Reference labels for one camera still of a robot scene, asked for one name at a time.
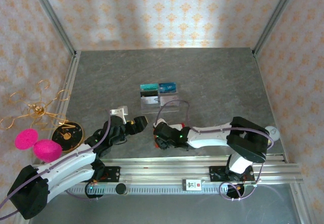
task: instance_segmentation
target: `orange floral wallpaper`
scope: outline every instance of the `orange floral wallpaper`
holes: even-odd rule
[[[279,0],[49,0],[77,50],[253,47]]]
[[[35,99],[35,84],[49,79],[51,86],[43,98],[56,96],[65,78],[70,55],[57,36],[38,0],[0,0],[0,119],[26,112],[23,104],[9,103],[9,96],[22,90],[24,100]],[[16,135],[31,124],[29,119],[17,120],[9,130],[0,130],[0,201],[9,191],[20,170],[33,161],[30,151],[14,146]],[[14,211],[8,202],[0,216]]]
[[[324,0],[291,0],[258,56],[291,162],[324,220]]]

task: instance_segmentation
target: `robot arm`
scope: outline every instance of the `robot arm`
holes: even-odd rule
[[[124,141],[128,135],[142,132],[147,126],[147,119],[144,116],[127,122],[125,120],[127,107],[111,110],[110,115],[109,132],[104,139],[108,122],[104,124],[103,129],[97,130],[85,140],[85,144],[65,156],[38,168],[29,165],[21,170],[8,195],[29,179],[45,171],[10,198],[25,219],[36,216],[55,196],[77,183],[100,179],[105,165],[99,158],[107,154],[114,144]],[[102,143],[92,149],[102,139]]]
[[[163,150],[172,146],[186,150],[204,146],[231,147],[235,153],[227,162],[227,175],[231,173],[240,176],[253,163],[265,162],[268,139],[248,129],[266,134],[268,131],[241,117],[234,117],[231,123],[224,125],[194,127],[194,130],[181,124],[169,126],[163,119],[159,119],[153,127],[156,145]]]

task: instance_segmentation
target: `gold wire ornament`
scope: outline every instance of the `gold wire ornament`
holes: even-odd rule
[[[42,91],[46,90],[50,87],[51,83],[49,80],[41,80],[36,84],[36,91],[39,92],[39,101],[34,103],[28,103],[24,98],[24,93],[22,91],[17,91],[9,97],[9,102],[12,104],[16,104],[18,102],[22,102],[27,106],[27,114],[21,116],[7,116],[0,120],[0,129],[7,130],[14,126],[14,123],[17,119],[29,117],[33,119],[30,128],[34,126],[39,126],[41,130],[53,130],[57,127],[65,124],[68,120],[64,114],[53,114],[47,111],[48,106],[55,100],[58,101],[67,101],[71,97],[71,92],[69,90],[61,90],[56,94],[56,97],[48,103],[42,101]],[[48,116],[51,118],[50,123],[41,122],[43,116]]]

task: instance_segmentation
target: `pink pom pom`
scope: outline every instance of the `pink pom pom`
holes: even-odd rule
[[[38,133],[34,129],[25,129],[21,131],[16,139],[15,139],[15,146],[20,150],[26,150],[31,148],[38,139]]]
[[[55,161],[62,154],[62,147],[50,139],[37,141],[33,149],[35,155],[44,162]]]

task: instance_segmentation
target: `black knob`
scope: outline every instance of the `black knob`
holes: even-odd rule
[[[117,194],[119,195],[124,195],[126,192],[127,192],[127,187],[125,184],[123,183],[119,183],[117,186],[116,186],[116,192]]]

